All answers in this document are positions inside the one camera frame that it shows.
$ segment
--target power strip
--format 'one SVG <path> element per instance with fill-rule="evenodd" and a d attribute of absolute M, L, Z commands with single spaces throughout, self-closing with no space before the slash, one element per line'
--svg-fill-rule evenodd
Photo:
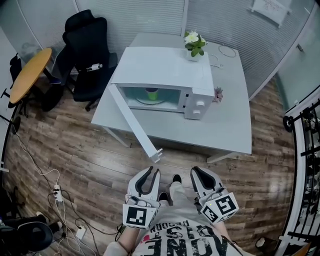
<path fill-rule="evenodd" d="M 63 199 L 62 194 L 61 194 L 60 186 L 59 185 L 54 185 L 54 189 L 58 190 L 58 191 L 55 191 L 54 194 L 53 194 L 54 197 L 55 197 L 55 200 L 57 200 L 58 202 L 63 202 L 64 199 Z"/>

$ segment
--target frosted glass partition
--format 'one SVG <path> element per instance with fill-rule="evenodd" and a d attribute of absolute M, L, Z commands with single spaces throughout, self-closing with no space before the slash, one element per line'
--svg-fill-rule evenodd
<path fill-rule="evenodd" d="M 91 9 L 108 23 L 110 52 L 118 59 L 139 32 L 181 35 L 185 0 L 76 0 L 80 11 Z"/>
<path fill-rule="evenodd" d="M 310 27 L 277 73 L 277 85 L 285 111 L 320 85 L 320 8 Z"/>
<path fill-rule="evenodd" d="M 71 0 L 18 0 L 23 15 L 43 48 L 52 48 L 52 57 L 65 46 L 62 35 L 66 20 L 76 13 Z"/>
<path fill-rule="evenodd" d="M 7 0 L 1 5 L 0 25 L 9 42 L 25 63 L 41 51 L 40 45 L 21 15 L 16 0 Z"/>
<path fill-rule="evenodd" d="M 248 95 L 276 68 L 304 27 L 315 0 L 292 0 L 282 27 L 256 12 L 253 0 L 189 0 L 187 30 L 239 50 Z"/>

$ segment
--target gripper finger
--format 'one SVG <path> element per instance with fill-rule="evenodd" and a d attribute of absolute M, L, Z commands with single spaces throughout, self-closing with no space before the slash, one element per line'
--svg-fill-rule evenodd
<path fill-rule="evenodd" d="M 220 177 L 213 171 L 195 166 L 190 172 L 193 189 L 202 198 L 223 187 Z"/>
<path fill-rule="evenodd" d="M 161 173 L 159 169 L 156 170 L 155 174 L 153 175 L 151 185 L 148 191 L 144 192 L 142 190 L 142 186 L 145 184 L 148 176 L 151 174 L 153 166 L 146 168 L 139 173 L 137 173 L 129 182 L 128 186 L 128 194 L 157 201 L 158 192 L 159 192 L 159 185 L 160 185 L 160 176 Z"/>

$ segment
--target white table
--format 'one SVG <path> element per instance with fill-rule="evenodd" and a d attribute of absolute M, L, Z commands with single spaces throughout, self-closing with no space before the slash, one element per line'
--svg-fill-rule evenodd
<path fill-rule="evenodd" d="M 130 45 L 183 48 L 180 36 L 160 33 L 139 33 Z M 219 44 L 209 42 L 203 48 L 210 55 L 212 65 L 223 64 L 223 68 L 211 67 L 215 87 L 223 89 L 221 103 L 213 102 L 201 120 L 185 119 L 182 113 L 132 109 L 135 118 L 149 137 L 220 150 L 207 163 L 220 161 L 236 153 L 251 154 L 251 118 L 246 80 L 239 57 L 224 56 Z M 130 142 L 121 132 L 131 128 L 119 110 L 114 98 L 106 89 L 100 99 L 91 123 L 103 126 L 122 145 Z"/>

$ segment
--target white flower pot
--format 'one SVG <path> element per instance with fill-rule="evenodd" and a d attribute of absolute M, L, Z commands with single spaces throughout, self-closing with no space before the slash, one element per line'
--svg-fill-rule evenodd
<path fill-rule="evenodd" d="M 185 58 L 188 60 L 188 61 L 192 61 L 192 62 L 198 62 L 200 59 L 201 59 L 201 55 L 198 53 L 196 56 L 192 57 L 191 56 L 191 50 L 186 50 L 186 55 L 185 55 Z"/>

